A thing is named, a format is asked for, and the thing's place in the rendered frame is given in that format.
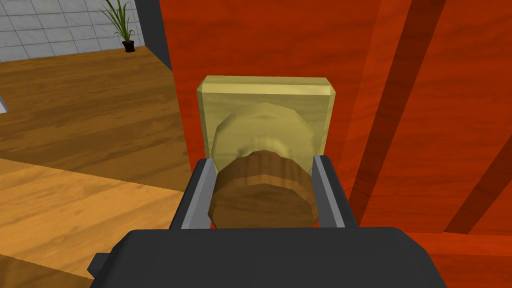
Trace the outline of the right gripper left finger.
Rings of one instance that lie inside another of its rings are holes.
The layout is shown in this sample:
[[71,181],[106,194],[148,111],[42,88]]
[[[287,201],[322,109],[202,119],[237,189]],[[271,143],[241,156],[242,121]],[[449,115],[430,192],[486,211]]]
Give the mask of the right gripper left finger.
[[217,179],[212,158],[201,158],[192,173],[183,197],[169,226],[171,230],[209,229],[208,215]]

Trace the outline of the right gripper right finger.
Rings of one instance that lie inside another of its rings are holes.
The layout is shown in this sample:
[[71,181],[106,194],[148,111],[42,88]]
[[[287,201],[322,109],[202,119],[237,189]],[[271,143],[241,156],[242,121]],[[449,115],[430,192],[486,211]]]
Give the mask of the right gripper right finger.
[[325,155],[313,157],[311,179],[318,209],[320,228],[357,228],[349,201],[331,160]]

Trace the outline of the brown and brass door knob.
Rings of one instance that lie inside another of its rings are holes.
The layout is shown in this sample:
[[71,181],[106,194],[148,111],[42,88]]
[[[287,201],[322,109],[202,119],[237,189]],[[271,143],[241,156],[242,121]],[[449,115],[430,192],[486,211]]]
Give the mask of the brown and brass door knob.
[[336,92],[324,77],[208,75],[197,89],[205,155],[217,172],[216,229],[312,228],[314,157]]

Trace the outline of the red wooden door leaf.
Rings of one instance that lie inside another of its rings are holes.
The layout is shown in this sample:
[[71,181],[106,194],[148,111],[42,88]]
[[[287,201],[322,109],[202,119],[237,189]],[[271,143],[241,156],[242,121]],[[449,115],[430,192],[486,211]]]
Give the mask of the red wooden door leaf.
[[512,288],[512,0],[159,0],[189,162],[208,75],[325,77],[325,154],[361,226],[448,288]]

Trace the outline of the green potted plant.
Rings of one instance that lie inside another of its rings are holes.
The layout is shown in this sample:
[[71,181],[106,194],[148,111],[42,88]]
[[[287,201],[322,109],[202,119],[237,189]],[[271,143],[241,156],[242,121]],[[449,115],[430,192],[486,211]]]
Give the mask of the green potted plant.
[[122,38],[122,44],[126,53],[135,52],[135,42],[131,40],[131,36],[135,34],[134,30],[130,27],[130,17],[127,14],[128,2],[122,3],[121,0],[116,0],[116,6],[111,0],[104,0],[106,5],[101,3],[103,9],[99,9],[114,25],[116,32]]

